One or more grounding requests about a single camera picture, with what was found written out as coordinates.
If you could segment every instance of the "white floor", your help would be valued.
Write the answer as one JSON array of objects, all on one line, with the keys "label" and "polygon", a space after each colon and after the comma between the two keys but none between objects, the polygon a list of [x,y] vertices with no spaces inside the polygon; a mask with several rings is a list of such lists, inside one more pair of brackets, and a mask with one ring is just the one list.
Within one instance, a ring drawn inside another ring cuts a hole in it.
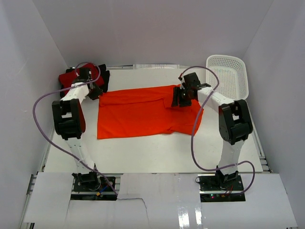
[{"label": "white floor", "polygon": [[[179,84],[181,69],[112,70],[109,91]],[[195,69],[201,83],[205,71]],[[134,138],[97,140],[98,101],[86,99],[82,103],[86,120],[83,135],[89,153],[97,168],[103,173],[195,173],[202,172],[192,160],[189,135],[153,135]],[[245,142],[239,161],[251,161],[257,172],[262,172],[256,144],[250,135]],[[53,141],[65,149],[65,142],[54,134]],[[206,107],[200,128],[195,136],[194,149],[198,163],[205,168],[215,168],[222,152],[223,140],[218,131],[218,114]],[[239,166],[240,172],[252,172],[248,164]],[[76,172],[74,159],[50,148],[45,172]]]}]

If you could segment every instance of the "red cloth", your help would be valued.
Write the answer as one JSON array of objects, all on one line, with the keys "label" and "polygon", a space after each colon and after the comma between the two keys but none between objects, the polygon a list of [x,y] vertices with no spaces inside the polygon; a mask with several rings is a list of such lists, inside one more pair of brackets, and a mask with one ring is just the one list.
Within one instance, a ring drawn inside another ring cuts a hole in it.
[{"label": "red cloth", "polygon": [[[97,70],[97,68],[92,64],[92,63],[88,63],[84,66],[82,66],[81,68],[90,68],[91,69],[91,77],[92,79],[96,79],[96,77],[99,74],[99,71]],[[77,77],[77,75],[75,74],[75,71],[73,70],[70,73],[65,73],[65,74],[61,74],[58,78],[60,83],[63,85],[63,88],[67,88],[67,87],[71,87],[73,80],[75,80]],[[100,78],[97,80],[96,84],[100,87],[104,84],[104,80],[102,78],[102,76],[100,76]]]},{"label": "red cloth", "polygon": [[171,107],[175,85],[108,92],[100,96],[97,138],[136,137],[180,132],[191,135],[200,110]]}]

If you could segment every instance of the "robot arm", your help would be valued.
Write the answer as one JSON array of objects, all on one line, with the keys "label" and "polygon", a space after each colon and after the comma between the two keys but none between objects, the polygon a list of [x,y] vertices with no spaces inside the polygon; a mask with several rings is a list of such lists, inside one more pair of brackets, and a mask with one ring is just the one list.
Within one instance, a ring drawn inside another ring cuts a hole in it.
[{"label": "robot arm", "polygon": [[[53,119],[56,133],[65,140],[72,154],[80,158],[90,168],[94,168],[95,164],[82,138],[82,134],[86,130],[86,123],[81,103],[86,96],[91,99],[98,98],[102,91],[94,83],[78,86],[91,80],[89,68],[80,68],[79,70],[80,75],[72,84],[72,86],[76,87],[70,89],[61,100],[52,103]],[[79,174],[89,173],[89,170],[78,160],[75,160],[75,162]]]},{"label": "robot arm", "polygon": [[[212,91],[206,83],[201,84],[196,73],[185,75],[181,86],[174,89],[172,106],[191,105],[192,99],[203,103]],[[207,105],[219,115],[219,132],[224,140],[222,156],[218,167],[230,164],[236,166],[218,170],[216,176],[220,185],[234,181],[238,176],[237,163],[244,141],[252,133],[253,126],[245,100],[234,101],[214,92]]]}]

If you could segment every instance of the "white backdrop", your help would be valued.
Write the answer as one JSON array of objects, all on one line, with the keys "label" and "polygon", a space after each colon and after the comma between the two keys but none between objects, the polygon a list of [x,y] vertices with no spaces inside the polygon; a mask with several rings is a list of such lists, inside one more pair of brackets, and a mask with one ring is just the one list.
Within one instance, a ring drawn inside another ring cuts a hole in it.
[{"label": "white backdrop", "polygon": [[[31,0],[0,0],[0,228],[19,226],[31,174],[47,142],[34,124],[35,100],[58,87],[66,64]],[[50,134],[51,102],[37,107]]]},{"label": "white backdrop", "polygon": [[275,0],[244,56],[255,126],[299,228],[305,228],[304,21],[304,0]]},{"label": "white backdrop", "polygon": [[69,66],[242,58],[273,0],[33,0]]}]

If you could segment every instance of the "white plastic basket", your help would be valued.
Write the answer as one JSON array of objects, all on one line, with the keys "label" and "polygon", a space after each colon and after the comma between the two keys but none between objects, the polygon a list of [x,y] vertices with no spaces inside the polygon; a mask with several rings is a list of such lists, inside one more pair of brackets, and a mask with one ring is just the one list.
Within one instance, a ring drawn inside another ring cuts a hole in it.
[{"label": "white plastic basket", "polygon": [[[206,60],[206,67],[219,78],[216,89],[220,94],[233,100],[246,99],[249,95],[246,65],[233,56],[212,55]],[[215,87],[217,81],[213,74],[206,70],[206,82]]]}]

